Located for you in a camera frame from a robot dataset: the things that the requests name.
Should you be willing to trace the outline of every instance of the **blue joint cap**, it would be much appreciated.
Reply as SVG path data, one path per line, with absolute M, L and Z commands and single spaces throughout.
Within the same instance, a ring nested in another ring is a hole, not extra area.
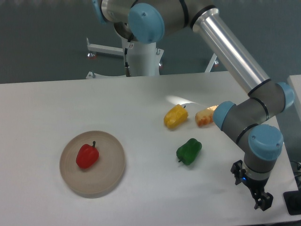
M 251 151 L 258 158 L 273 161 L 281 154 L 283 135 L 276 127 L 262 124 L 252 129 L 248 141 Z
M 230 110 L 230 108 L 233 105 L 235 105 L 233 102 L 226 101 L 226 102 L 221 103 L 214 111 L 213 121 L 218 126 L 218 128 L 220 128 L 220 130 L 222 129 L 222 124 L 228 114 L 228 111 Z
M 281 86 L 285 95 L 285 107 L 283 109 L 284 111 L 286 108 L 290 107 L 293 104 L 295 100 L 295 93 L 293 89 L 285 82 L 278 82 L 277 84 Z
M 107 22 L 104 20 L 104 17 L 102 16 L 102 13 L 100 11 L 100 7 L 98 5 L 98 1 L 97 0 L 92 0 L 92 3 L 93 3 L 93 9 L 94 9 L 94 12 L 97 16 L 97 19 L 98 21 L 101 23 L 101 24 L 107 24 Z
M 128 24 L 134 36 L 144 44 L 161 40 L 165 25 L 161 14 L 151 5 L 139 3 L 128 14 Z

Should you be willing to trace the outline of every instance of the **gray floor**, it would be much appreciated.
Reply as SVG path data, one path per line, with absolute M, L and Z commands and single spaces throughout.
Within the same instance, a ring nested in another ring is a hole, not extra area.
M 221 17 L 276 82 L 301 74 L 300 0 L 214 0 Z M 0 83 L 77 80 L 89 71 L 124 74 L 119 57 L 86 57 L 91 43 L 120 47 L 112 24 L 100 25 L 89 0 L 0 0 Z M 189 28 L 158 43 L 162 74 L 203 72 L 212 51 Z M 217 71 L 225 68 L 220 65 Z M 278 117 L 291 160 L 301 161 L 294 107 Z

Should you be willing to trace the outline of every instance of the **green bell pepper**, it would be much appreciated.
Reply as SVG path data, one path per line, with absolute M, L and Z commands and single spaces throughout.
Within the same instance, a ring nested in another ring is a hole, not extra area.
M 187 143 L 178 148 L 176 154 L 179 162 L 183 162 L 185 165 L 192 164 L 201 149 L 201 142 L 198 142 L 195 138 L 191 138 Z

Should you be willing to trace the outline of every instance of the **beige plate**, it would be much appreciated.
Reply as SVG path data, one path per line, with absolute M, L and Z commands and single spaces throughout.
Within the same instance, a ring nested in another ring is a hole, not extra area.
M 84 144 L 95 141 L 98 160 L 88 169 L 76 164 L 76 156 Z M 120 142 L 112 135 L 101 131 L 82 133 L 69 142 L 60 159 L 60 171 L 64 181 L 77 194 L 97 198 L 110 192 L 121 179 L 126 165 Z

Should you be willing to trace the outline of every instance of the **white table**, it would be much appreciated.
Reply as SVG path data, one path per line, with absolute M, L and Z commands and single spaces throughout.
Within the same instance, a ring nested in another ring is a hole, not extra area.
M 295 107 L 301 120 L 301 75 L 291 75 L 287 79 L 288 84 L 295 92 Z
M 163 117 L 183 98 L 195 102 L 187 104 L 189 120 L 169 131 Z M 230 172 L 244 153 L 214 123 L 200 129 L 194 122 L 198 110 L 246 99 L 227 72 L 0 85 L 0 225 L 226 226 L 301 219 L 288 214 L 282 196 L 297 190 L 285 148 L 266 185 L 273 205 L 254 210 L 249 190 L 235 186 Z M 277 127 L 275 117 L 268 123 Z M 114 135 L 127 158 L 120 184 L 98 199 L 77 196 L 59 171 L 67 143 L 90 130 Z M 192 137 L 203 149 L 187 167 L 175 153 Z

